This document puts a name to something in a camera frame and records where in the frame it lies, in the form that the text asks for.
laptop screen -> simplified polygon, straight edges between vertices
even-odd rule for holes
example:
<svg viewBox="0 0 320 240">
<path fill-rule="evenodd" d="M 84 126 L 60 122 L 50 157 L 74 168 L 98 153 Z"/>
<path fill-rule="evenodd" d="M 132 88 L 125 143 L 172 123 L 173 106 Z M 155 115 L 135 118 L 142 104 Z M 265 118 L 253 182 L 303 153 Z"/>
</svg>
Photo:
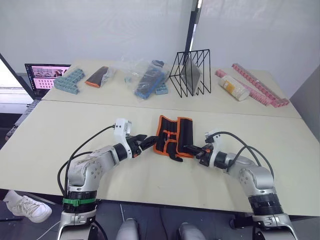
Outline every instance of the laptop screen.
<svg viewBox="0 0 320 240">
<path fill-rule="evenodd" d="M 62 76 L 70 67 L 68 64 L 31 64 L 26 63 L 32 90 L 43 97 L 54 86 L 54 80 Z"/>
</svg>

white table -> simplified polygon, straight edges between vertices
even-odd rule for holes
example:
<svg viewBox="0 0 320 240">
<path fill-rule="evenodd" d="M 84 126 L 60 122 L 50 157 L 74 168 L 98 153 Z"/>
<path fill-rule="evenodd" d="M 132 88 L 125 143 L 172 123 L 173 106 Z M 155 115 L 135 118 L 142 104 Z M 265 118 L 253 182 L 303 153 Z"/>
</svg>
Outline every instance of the white table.
<svg viewBox="0 0 320 240">
<path fill-rule="evenodd" d="M 132 121 L 132 135 L 154 135 L 161 114 L 173 120 L 192 118 L 195 145 L 203 146 L 204 133 L 215 128 L 232 132 L 255 146 L 272 164 L 284 211 L 290 215 L 320 216 L 319 142 L 302 119 L 289 117 L 44 100 L 0 150 L 0 188 L 59 195 L 58 169 L 81 143 L 113 124 L 116 118 Z M 229 136 L 223 137 L 223 141 L 224 152 L 241 148 Z M 81 152 L 115 143 L 110 130 L 89 142 Z M 179 163 L 152 149 L 122 161 L 108 172 L 101 180 L 98 197 L 251 211 L 240 185 L 220 169 L 204 167 L 194 159 Z"/>
<path fill-rule="evenodd" d="M 104 104 L 115 106 L 129 106 L 152 109 L 168 109 L 168 110 L 188 110 L 197 112 L 210 113 L 231 113 L 231 114 L 248 114 L 260 116 L 276 116 L 287 118 L 301 118 L 294 106 L 290 103 L 287 106 L 274 108 L 273 106 L 264 106 L 258 101 L 249 97 L 248 99 L 237 102 L 230 94 L 218 85 L 219 78 L 215 75 L 217 68 L 211 68 L 212 93 L 206 92 L 204 95 L 195 95 L 180 98 L 175 87 L 170 80 L 167 81 L 169 93 L 166 95 L 152 95 L 147 100 L 137 98 L 131 89 L 125 84 L 125 73 L 118 70 L 110 81 L 106 82 L 101 88 L 95 88 L 85 84 L 95 71 L 102 66 L 119 66 L 120 64 L 113 61 L 103 60 L 78 60 L 68 70 L 73 71 L 80 68 L 84 71 L 85 77 L 77 85 L 80 93 L 77 95 L 58 90 L 51 89 L 44 100 Z M 243 81 L 247 85 L 251 85 L 239 73 L 232 68 L 224 68 L 225 72 L 238 80 Z M 273 81 L 272 76 L 267 71 L 252 70 L 258 79 L 266 84 L 271 90 L 282 98 L 286 96 L 282 93 L 279 86 Z"/>
</svg>

black wire rack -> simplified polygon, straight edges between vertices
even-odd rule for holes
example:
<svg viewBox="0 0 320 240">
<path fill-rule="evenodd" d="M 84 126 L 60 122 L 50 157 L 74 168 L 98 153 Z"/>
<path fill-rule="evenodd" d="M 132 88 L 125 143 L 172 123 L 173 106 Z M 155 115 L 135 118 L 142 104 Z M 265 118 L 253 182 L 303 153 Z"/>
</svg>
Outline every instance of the black wire rack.
<svg viewBox="0 0 320 240">
<path fill-rule="evenodd" d="M 210 50 L 177 52 L 169 78 L 181 98 L 211 93 Z"/>
</svg>

floor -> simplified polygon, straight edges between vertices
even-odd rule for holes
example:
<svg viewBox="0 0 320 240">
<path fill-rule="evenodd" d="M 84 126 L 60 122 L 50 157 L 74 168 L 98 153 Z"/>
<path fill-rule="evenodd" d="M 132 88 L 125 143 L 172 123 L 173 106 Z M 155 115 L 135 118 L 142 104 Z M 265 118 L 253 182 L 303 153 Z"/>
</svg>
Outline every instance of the floor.
<svg viewBox="0 0 320 240">
<path fill-rule="evenodd" d="M 0 149 L 10 127 L 0 127 Z M 52 225 L 60 220 L 62 206 L 47 203 L 52 208 L 52 214 L 42 223 L 32 223 L 27 218 L 20 221 L 1 222 L 1 219 L 17 218 L 0 201 L 0 240 L 36 240 Z M 177 229 L 183 222 L 197 226 L 207 240 L 251 240 L 251 227 L 234 230 L 229 221 L 234 217 L 231 212 L 195 210 L 191 208 L 157 206 L 152 204 L 120 203 L 103 200 L 97 208 L 96 220 L 102 225 L 109 240 L 115 240 L 118 229 L 126 218 L 135 218 L 139 224 L 141 240 L 176 240 Z M 300 240 L 320 239 L 320 218 L 309 218 L 293 222 Z M 55 240 L 58 224 L 41 240 Z"/>
</svg>

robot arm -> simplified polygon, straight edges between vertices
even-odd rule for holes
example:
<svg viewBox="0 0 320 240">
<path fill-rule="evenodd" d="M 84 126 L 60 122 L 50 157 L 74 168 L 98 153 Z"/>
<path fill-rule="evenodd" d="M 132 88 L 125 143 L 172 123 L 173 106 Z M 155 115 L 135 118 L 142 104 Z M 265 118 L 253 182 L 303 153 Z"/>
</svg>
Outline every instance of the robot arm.
<svg viewBox="0 0 320 240">
<path fill-rule="evenodd" d="M 233 165 L 234 153 L 220 151 L 220 135 L 203 147 L 187 146 L 190 153 L 206 167 L 217 167 L 237 179 L 251 205 L 253 225 L 259 228 L 257 240 L 298 240 L 289 216 L 283 212 L 270 171 L 252 160 L 239 156 Z"/>
<path fill-rule="evenodd" d="M 63 199 L 58 230 L 58 240 L 95 239 L 97 227 L 96 196 L 102 176 L 124 159 L 132 159 L 153 146 L 157 137 L 146 135 L 130 136 L 131 122 L 119 118 L 114 124 L 114 146 L 105 146 L 93 151 L 86 158 L 73 160 L 68 175 L 67 196 Z"/>
</svg>

